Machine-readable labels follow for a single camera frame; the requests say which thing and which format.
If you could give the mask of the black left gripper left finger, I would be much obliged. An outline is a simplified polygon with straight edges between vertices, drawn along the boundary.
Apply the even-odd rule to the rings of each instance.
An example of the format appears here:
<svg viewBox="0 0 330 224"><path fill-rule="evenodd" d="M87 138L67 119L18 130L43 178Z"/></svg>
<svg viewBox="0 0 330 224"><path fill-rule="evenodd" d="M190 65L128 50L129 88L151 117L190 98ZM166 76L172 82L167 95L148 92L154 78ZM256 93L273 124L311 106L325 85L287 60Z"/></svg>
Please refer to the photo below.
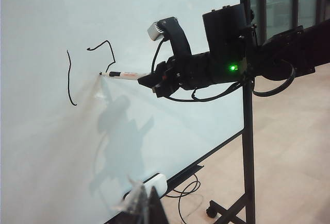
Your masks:
<svg viewBox="0 0 330 224"><path fill-rule="evenodd" d="M131 177L128 177L128 180L132 186L131 191L113 209L124 213L146 213L149 207L145 184Z"/></svg>

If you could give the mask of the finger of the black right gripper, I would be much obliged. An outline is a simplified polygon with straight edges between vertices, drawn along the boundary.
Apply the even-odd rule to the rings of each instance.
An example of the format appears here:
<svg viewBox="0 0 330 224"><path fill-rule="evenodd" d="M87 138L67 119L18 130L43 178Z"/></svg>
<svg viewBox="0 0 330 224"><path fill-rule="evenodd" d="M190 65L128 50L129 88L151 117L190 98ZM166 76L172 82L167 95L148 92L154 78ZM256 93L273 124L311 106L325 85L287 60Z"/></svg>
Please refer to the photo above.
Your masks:
<svg viewBox="0 0 330 224"><path fill-rule="evenodd" d="M140 85L157 85L165 78L164 73L151 73L138 79Z"/></svg>
<svg viewBox="0 0 330 224"><path fill-rule="evenodd" d="M170 97L174 92L179 89L179 84L176 82L169 82L167 80L161 81L152 87L153 93L159 97Z"/></svg>

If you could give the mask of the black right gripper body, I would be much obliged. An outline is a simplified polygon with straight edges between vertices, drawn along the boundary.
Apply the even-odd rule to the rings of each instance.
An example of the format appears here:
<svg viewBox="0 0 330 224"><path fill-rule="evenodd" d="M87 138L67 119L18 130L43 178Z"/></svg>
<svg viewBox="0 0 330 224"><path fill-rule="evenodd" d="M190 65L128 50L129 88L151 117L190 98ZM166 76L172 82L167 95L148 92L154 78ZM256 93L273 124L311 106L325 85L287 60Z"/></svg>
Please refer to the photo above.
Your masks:
<svg viewBox="0 0 330 224"><path fill-rule="evenodd" d="M210 53L176 55L159 63L155 73L160 76L160 85L171 91L205 88L212 84L210 63Z"/></svg>

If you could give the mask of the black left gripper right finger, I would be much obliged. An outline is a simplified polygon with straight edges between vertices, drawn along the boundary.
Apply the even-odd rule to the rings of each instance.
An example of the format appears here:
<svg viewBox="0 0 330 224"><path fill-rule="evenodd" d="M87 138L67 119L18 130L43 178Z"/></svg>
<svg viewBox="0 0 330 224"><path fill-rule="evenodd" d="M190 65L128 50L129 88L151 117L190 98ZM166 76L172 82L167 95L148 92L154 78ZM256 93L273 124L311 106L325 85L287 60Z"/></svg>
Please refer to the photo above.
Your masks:
<svg viewBox="0 0 330 224"><path fill-rule="evenodd" d="M135 223L168 223L158 192L154 186L152 186L149 196L147 196L145 190L140 194L136 215Z"/></svg>

